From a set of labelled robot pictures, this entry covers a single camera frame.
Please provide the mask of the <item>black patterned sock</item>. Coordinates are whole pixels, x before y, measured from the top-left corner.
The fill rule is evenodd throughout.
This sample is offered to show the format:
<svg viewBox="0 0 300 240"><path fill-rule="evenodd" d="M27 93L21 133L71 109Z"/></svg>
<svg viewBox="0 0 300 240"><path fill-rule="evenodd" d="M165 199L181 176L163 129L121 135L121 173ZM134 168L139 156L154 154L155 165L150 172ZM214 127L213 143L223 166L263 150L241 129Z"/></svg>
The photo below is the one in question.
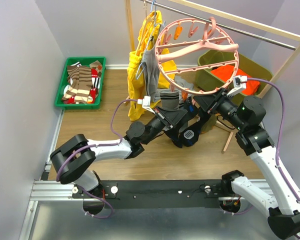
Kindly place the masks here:
<svg viewBox="0 0 300 240"><path fill-rule="evenodd" d="M191 147L198 141L204 124L211 118L209 113L202 110L198 116L199 119L180 134L181 143L186 147Z"/></svg>
<svg viewBox="0 0 300 240"><path fill-rule="evenodd" d="M186 116L172 129L165 131L165 135L169 137L172 143L178 147L182 148L184 145L181 142L180 135L187 128L188 123L198 114L198 108L193 105L192 98L188 97L185 102L182 110L187 110Z"/></svg>

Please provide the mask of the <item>olive striped sock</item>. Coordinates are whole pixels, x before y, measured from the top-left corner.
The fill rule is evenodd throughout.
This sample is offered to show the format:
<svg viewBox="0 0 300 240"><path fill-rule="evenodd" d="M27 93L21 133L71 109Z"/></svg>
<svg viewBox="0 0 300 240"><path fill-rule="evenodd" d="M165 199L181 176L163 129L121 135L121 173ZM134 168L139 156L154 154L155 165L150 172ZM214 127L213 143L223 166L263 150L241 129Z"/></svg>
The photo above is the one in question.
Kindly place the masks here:
<svg viewBox="0 0 300 240"><path fill-rule="evenodd" d="M217 116L215 114L211 115L209 120L202 126L201 133L205 134L210 130L212 130L213 127L216 125L216 122L217 122Z"/></svg>

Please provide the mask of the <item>pink round clip hanger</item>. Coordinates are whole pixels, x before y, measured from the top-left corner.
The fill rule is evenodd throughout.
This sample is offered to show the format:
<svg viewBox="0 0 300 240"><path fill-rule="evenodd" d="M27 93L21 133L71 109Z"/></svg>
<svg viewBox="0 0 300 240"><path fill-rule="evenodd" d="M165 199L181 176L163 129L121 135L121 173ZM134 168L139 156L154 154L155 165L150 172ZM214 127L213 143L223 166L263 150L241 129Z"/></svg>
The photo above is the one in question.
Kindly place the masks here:
<svg viewBox="0 0 300 240"><path fill-rule="evenodd" d="M170 43L172 35L169 30L173 27L181 27L182 24L190 24L188 38L191 38L199 30L199 25L203 26L202 37L198 40L183 41L177 43ZM197 72L199 70L211 70L214 67L224 67L227 65L233 66L233 71L229 79L227 79L222 85L222 88L228 88L233 83L233 78L237 75L239 68L239 45L233 41L233 39L219 26L217 26L216 20L211 17L209 20L198 20L195 18L183 18L168 24L158 35L157 41L154 45L155 58L157 60L158 69L163 77L170 83L170 89L181 90L183 93L191 95L211 95L216 93L220 88L215 87L213 90L191 90L187 87L179 85L171 75L177 75L185 72ZM231 53L233 59L225 61L222 60L216 63L208 63L202 66L193 66L188 68L176 69L176 70L164 70L163 64L169 61L174 61L178 58L185 57L187 55L203 51L214 50L217 52Z"/></svg>

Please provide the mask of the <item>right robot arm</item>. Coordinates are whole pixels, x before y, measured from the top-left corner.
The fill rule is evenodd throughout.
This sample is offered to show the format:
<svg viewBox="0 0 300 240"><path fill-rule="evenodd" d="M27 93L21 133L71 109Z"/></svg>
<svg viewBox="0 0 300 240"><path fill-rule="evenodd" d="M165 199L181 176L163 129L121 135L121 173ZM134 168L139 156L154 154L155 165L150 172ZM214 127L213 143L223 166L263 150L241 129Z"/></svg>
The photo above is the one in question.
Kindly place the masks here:
<svg viewBox="0 0 300 240"><path fill-rule="evenodd" d="M281 240L300 233L300 189L281 161L279 147L260 125L266 115L262 100L248 95L235 105L225 88L211 95L196 95L194 100L204 113L220 114L237 129L238 145L258 166L273 195L238 170L222 176L220 191L226 196L238 194L250 202L265 215L270 229Z"/></svg>

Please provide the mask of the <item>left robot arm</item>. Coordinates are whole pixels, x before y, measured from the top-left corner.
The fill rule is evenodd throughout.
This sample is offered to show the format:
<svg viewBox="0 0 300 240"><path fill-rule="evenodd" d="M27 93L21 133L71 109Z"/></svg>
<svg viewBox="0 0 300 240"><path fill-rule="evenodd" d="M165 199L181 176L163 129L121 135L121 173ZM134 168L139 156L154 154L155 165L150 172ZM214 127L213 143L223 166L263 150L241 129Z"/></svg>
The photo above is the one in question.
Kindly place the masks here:
<svg viewBox="0 0 300 240"><path fill-rule="evenodd" d="M144 151L144 145L151 142L161 131L173 129L187 115L185 109L154 109L154 117L147 123L133 122L124 137L116 140L91 140L77 134L57 148L50 160L56 170L56 181L62 185L74 183L91 198L101 191L97 174L89 170L95 161L110 159L131 159Z"/></svg>

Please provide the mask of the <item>wooden clothes hanger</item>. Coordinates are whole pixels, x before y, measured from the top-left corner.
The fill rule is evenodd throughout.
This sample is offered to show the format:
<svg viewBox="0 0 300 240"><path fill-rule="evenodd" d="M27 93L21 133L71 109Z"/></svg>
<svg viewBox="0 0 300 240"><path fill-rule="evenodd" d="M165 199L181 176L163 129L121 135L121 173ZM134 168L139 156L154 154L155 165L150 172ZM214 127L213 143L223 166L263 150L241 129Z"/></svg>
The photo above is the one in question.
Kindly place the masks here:
<svg viewBox="0 0 300 240"><path fill-rule="evenodd" d="M151 32L154 30L155 33L158 33L157 24L162 22L162 14L159 10L157 10L157 7L154 6L155 2L155 0L151 2L151 12L146 14L139 30L139 35L137 38L138 44L135 50L137 56L140 56L145 50L147 44L146 41L151 38Z"/></svg>

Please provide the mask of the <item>olive green plastic bin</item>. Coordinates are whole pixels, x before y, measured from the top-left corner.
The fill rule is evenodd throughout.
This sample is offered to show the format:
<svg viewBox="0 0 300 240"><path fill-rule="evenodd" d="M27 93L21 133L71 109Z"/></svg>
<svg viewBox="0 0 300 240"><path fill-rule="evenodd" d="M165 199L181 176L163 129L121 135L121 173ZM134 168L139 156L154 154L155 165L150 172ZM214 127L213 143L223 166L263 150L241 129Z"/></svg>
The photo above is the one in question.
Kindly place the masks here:
<svg viewBox="0 0 300 240"><path fill-rule="evenodd" d="M215 64L219 62L227 62L234 59L234 54L232 52L222 52L216 50L209 50L204 53L198 60L197 63L199 66L204 66L208 64ZM213 68L209 69L202 69L198 70L195 74L195 83L199 88L204 91L211 91L215 88L219 88L224 85L225 81L222 81L215 75L211 73ZM273 75L270 71L266 68L262 67L261 65L255 63L251 59L245 57L244 55L239 55L239 67L237 70L237 74L241 76L247 76L248 78L258 78L263 80L271 80ZM253 95L257 95L263 90L266 86L265 83L260 82L260 86L258 87L257 91ZM241 103L244 97L247 96L245 94L238 93L232 99L237 105Z"/></svg>

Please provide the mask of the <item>orange cloth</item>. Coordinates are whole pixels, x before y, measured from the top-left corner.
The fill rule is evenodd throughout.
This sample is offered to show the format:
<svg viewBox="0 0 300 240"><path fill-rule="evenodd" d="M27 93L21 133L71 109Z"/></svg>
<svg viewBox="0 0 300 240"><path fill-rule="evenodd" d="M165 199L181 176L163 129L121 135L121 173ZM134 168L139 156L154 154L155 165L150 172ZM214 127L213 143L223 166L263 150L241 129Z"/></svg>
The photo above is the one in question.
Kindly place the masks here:
<svg viewBox="0 0 300 240"><path fill-rule="evenodd" d="M230 78L230 76L233 73L233 70L234 70L233 65L225 65L225 66L214 67L211 73L216 77L218 77L223 82L225 82ZM257 92L259 86L260 86L259 81L249 80L246 83L246 89L243 90L242 93L245 95L254 95Z"/></svg>

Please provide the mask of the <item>yellow shorts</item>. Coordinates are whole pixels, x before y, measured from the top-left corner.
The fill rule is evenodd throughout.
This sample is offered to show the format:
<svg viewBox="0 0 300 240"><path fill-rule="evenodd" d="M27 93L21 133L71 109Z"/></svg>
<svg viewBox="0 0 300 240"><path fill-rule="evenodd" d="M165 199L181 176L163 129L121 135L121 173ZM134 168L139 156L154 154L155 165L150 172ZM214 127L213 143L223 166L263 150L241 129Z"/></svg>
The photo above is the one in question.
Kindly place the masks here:
<svg viewBox="0 0 300 240"><path fill-rule="evenodd" d="M136 56L135 50L129 53L129 64L127 68L127 89L130 99L130 108L128 117L131 121L137 121L146 110L142 108L140 104L137 104L133 100L143 99L146 96L146 84L143 78L141 67L142 56ZM163 83L165 78L161 72L159 75L159 85ZM150 103L150 107L154 108L161 100L157 103Z"/></svg>

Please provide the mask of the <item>grey tank top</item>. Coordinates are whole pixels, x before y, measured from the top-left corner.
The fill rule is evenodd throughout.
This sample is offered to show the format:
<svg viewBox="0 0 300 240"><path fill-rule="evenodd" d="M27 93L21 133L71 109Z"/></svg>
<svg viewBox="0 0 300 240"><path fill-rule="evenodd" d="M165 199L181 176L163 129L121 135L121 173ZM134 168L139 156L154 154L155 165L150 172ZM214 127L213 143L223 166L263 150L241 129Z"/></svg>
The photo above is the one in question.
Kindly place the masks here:
<svg viewBox="0 0 300 240"><path fill-rule="evenodd" d="M170 83L163 78L163 83L159 85L160 70L155 56L155 47L146 51L141 59L142 67L140 75L145 81L145 93L150 96L151 103L157 103L160 98L160 91L170 88Z"/></svg>

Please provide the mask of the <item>brown striped sock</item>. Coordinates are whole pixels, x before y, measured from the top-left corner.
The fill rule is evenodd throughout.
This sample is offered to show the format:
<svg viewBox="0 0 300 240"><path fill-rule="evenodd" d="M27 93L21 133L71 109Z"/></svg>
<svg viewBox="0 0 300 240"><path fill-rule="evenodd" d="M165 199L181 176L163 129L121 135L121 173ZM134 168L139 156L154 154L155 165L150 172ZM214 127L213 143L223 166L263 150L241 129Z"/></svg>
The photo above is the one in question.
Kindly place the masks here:
<svg viewBox="0 0 300 240"><path fill-rule="evenodd" d="M63 101L74 97L75 103L87 104L92 83L92 69L87 66L68 65L67 73L72 84L62 97Z"/></svg>

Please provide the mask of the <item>green plastic tray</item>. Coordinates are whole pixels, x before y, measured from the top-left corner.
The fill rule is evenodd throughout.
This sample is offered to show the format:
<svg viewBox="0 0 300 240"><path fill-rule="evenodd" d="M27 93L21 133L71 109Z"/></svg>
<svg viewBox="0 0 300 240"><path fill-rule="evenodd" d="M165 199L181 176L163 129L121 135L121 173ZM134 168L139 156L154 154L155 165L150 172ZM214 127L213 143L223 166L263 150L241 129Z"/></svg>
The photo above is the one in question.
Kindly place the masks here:
<svg viewBox="0 0 300 240"><path fill-rule="evenodd" d="M99 61L102 65L102 75L100 78L100 88L98 92L98 96L95 99L95 102L92 104L65 104L62 101L62 97L64 95L64 89L66 85L68 84L67 77L67 66L73 65L77 62L80 62L83 66L89 66L95 61ZM57 94L55 97L55 106L62 108L64 110L89 110L89 109L99 109L100 108L100 102L101 102L101 96L102 96L102 87L104 83L104 75L106 70L106 58L104 56L82 56L82 57L69 57L65 61L65 65L62 71L61 80L59 83L59 87L57 90Z"/></svg>

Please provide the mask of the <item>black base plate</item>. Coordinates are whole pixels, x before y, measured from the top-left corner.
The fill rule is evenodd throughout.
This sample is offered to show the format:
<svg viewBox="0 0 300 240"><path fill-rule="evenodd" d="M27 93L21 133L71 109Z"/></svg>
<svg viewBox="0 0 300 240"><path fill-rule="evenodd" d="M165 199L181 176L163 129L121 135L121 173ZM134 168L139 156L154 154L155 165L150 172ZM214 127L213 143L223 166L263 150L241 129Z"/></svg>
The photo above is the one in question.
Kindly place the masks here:
<svg viewBox="0 0 300 240"><path fill-rule="evenodd" d="M220 179L104 180L114 209L218 208L225 197Z"/></svg>

